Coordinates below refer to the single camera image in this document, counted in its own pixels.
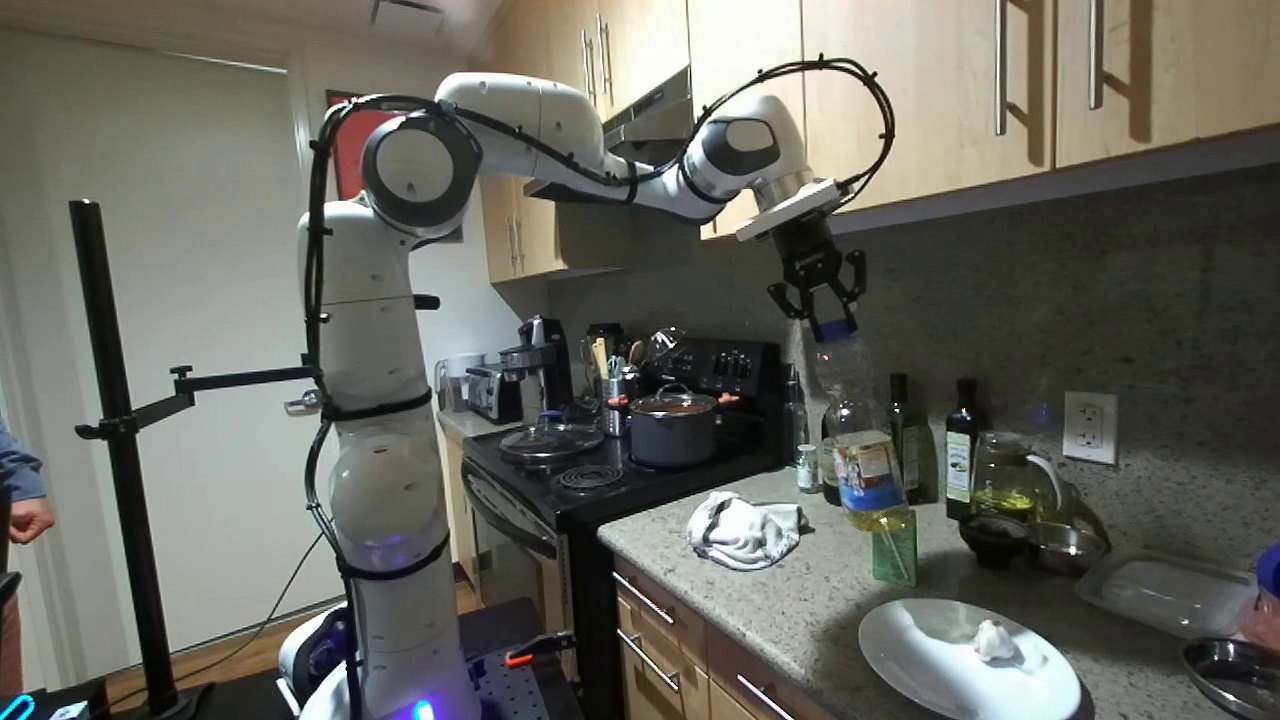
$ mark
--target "wooden cabinet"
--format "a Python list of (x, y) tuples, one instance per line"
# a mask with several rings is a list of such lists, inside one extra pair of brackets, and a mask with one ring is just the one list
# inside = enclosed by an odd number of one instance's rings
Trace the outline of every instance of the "wooden cabinet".
[(644, 573), (615, 573), (615, 635), (624, 651), (630, 720), (826, 720), (795, 682), (717, 633)]
[[(490, 69), (557, 75), (563, 69), (557, 60), (560, 51), (557, 32), (560, 32), (560, 12), (570, 6), (574, 6), (570, 0), (503, 2), (503, 14), (496, 18), (496, 32), (491, 32)], [(530, 196), (530, 177), (484, 177), (479, 219), (484, 219), (490, 279), (510, 283), (510, 279), (532, 279), (532, 276), (563, 276), (563, 273), (612, 273), (624, 258), (630, 232), (601, 232), (586, 217), (593, 210), (582, 210), (575, 203)]]
[(475, 581), (475, 529), (471, 529), (471, 497), (463, 488), (463, 439), (438, 421), (442, 476), (446, 476), (446, 520), (449, 520), (449, 558)]
[(607, 120), (689, 62), (685, 0), (553, 0), (548, 75)]
[[(971, 187), (1053, 169), (1047, 0), (801, 0), (803, 54), (852, 54), (892, 95), (897, 144), (858, 203)], [(817, 177), (879, 150), (879, 113), (852, 75), (803, 75)]]
[[(801, 0), (803, 54), (879, 71), (897, 148), (864, 200), (957, 191), (1280, 120), (1280, 2), (1200, 0)], [(803, 75), (821, 177), (877, 150), (852, 81)]]
[(1275, 0), (1061, 0), (1057, 165), (1280, 120)]
[[(801, 60), (801, 2), (795, 0), (689, 0), (689, 60), (692, 60), (692, 109), (703, 109), (754, 81), (760, 69)], [(801, 75), (765, 84), (790, 104), (803, 127)], [(757, 210), (757, 196), (740, 191), (701, 228), (703, 241), (726, 241)]]

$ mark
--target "stovetop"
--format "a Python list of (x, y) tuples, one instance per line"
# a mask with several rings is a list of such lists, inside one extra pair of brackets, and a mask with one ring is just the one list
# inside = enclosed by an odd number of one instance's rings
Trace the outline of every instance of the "stovetop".
[(601, 439), (595, 446), (575, 450), (563, 468), (537, 470), (510, 461), (500, 439), (503, 435), (463, 439), (463, 465), (484, 479), (496, 479), (557, 531), (593, 531), (603, 520), (790, 465), (785, 450), (719, 446), (708, 465), (698, 468), (644, 468), (632, 465), (624, 439)]

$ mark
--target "outlet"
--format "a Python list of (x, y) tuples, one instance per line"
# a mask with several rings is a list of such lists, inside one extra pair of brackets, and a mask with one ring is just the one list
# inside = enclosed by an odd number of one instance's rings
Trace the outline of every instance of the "outlet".
[(1063, 454), (1115, 465), (1115, 421), (1119, 404), (1106, 390), (1063, 394)]

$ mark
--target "blue light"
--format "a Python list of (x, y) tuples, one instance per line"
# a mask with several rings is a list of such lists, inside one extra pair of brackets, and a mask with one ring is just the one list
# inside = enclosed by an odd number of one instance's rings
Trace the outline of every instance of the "blue light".
[(411, 720), (438, 720), (432, 700), (418, 700), (418, 703), (411, 703)]

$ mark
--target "oven door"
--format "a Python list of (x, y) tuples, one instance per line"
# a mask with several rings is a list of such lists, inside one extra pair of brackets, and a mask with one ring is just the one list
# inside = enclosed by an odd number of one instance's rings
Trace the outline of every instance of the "oven door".
[(532, 600), (546, 626), (570, 626), (560, 535), (520, 497), (463, 465), (475, 531), (475, 584), (484, 603)]

